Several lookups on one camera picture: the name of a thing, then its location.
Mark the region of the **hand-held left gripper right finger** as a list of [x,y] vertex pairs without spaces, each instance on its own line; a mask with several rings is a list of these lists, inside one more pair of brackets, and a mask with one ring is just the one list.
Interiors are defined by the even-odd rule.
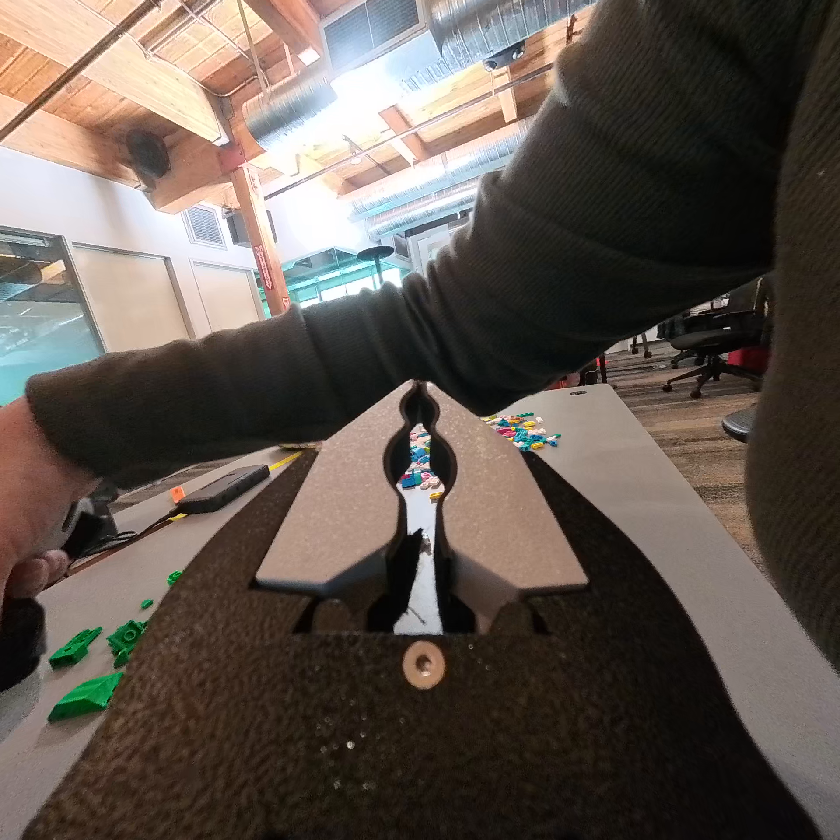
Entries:
[[499,611],[589,580],[527,459],[433,384],[425,385],[430,462],[443,482],[435,585],[445,632],[485,632]]

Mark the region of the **pile of colourful toy bricks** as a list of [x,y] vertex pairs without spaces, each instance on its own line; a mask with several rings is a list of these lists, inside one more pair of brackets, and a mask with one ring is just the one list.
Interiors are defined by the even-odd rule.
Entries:
[[[543,418],[534,413],[496,414],[484,416],[480,420],[521,452],[556,448],[561,439],[561,434],[547,431],[543,427]],[[444,495],[445,484],[431,467],[432,436],[421,423],[414,427],[409,436],[411,462],[397,481],[397,489],[422,490],[427,493],[430,501],[437,501]]]

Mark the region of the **person's right forearm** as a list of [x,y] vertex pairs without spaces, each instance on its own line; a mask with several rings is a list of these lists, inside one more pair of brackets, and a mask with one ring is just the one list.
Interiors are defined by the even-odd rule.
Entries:
[[772,265],[823,2],[600,2],[468,227],[387,285],[34,377],[2,467],[123,486],[326,438],[398,385],[487,415]]

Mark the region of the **group of green toy bricks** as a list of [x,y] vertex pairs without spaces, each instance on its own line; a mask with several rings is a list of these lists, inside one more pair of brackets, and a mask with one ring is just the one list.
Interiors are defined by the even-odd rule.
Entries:
[[160,597],[148,597],[121,620],[83,627],[52,651],[51,675],[67,677],[68,691],[49,710],[47,721],[58,723],[105,711],[125,669],[144,637]]

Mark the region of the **black battery charger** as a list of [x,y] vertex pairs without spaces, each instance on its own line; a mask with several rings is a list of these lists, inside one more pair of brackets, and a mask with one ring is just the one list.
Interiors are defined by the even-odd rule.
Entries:
[[62,523],[59,547],[71,560],[80,559],[117,535],[109,506],[118,497],[118,488],[104,480],[70,507]]

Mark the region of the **white door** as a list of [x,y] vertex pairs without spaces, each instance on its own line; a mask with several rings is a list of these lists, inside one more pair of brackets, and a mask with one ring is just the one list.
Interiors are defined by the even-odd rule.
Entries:
[[87,307],[107,352],[194,336],[169,257],[72,243]]
[[212,333],[266,319],[255,272],[193,259],[192,271]]

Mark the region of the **teal framed window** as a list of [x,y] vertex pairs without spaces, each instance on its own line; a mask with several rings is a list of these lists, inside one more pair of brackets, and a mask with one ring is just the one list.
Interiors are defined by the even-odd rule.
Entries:
[[400,287],[412,268],[395,257],[359,259],[341,248],[328,248],[313,255],[288,261],[282,266],[290,302],[307,308],[320,302],[351,297],[362,291],[376,291],[384,284]]

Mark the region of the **person's torso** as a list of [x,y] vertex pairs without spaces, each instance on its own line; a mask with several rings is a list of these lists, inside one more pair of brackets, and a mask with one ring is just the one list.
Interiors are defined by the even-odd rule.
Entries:
[[784,602],[828,663],[839,656],[838,2],[791,124],[776,214],[770,377],[747,466],[748,508]]

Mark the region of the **wooden pillar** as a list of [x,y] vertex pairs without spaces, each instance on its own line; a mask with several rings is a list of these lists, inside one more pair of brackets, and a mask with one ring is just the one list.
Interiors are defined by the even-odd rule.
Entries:
[[244,151],[236,143],[220,147],[218,156],[223,172],[230,175],[239,211],[245,217],[269,311],[273,317],[279,316],[291,303],[258,171],[246,161]]

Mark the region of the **black round ceiling speaker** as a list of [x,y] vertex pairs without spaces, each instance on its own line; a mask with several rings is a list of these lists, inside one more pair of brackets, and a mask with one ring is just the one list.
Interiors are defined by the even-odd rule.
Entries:
[[156,180],[170,173],[171,158],[161,137],[149,131],[132,129],[126,133],[125,144],[137,175]]

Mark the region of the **large black ceiling vent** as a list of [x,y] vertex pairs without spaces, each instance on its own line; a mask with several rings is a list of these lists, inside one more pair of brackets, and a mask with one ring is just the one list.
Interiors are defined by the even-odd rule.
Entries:
[[426,26],[418,1],[350,2],[321,21],[333,75],[370,62],[420,34]]

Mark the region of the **wooden ceiling beam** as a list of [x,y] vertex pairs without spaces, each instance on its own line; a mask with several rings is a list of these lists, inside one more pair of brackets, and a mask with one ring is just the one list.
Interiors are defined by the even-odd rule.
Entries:
[[144,56],[128,36],[108,47],[99,43],[114,27],[80,2],[2,2],[2,35],[64,68],[88,53],[80,74],[170,120],[187,132],[170,152],[171,171],[152,192],[154,207],[179,213],[231,182],[225,171],[228,141],[219,100],[185,72]]

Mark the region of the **wall air vent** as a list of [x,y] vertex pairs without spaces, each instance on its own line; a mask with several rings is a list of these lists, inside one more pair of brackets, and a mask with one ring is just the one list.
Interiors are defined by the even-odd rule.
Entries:
[[227,250],[218,211],[211,206],[197,204],[181,211],[186,235],[194,246]]

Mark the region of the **glass wall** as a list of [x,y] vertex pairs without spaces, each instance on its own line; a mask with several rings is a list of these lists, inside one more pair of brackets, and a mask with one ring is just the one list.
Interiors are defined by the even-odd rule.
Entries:
[[1,226],[1,404],[33,375],[103,353],[67,240]]

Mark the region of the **silver ceiling duct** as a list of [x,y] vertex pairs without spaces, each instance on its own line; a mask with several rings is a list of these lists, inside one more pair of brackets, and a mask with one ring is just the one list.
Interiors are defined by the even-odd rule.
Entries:
[[[341,201],[361,221],[503,165],[547,95],[554,59],[592,14],[592,2],[421,4],[424,31],[382,56],[333,75],[325,52],[243,103],[250,138],[285,173],[269,196],[345,180]],[[484,69],[523,39],[519,61]]]

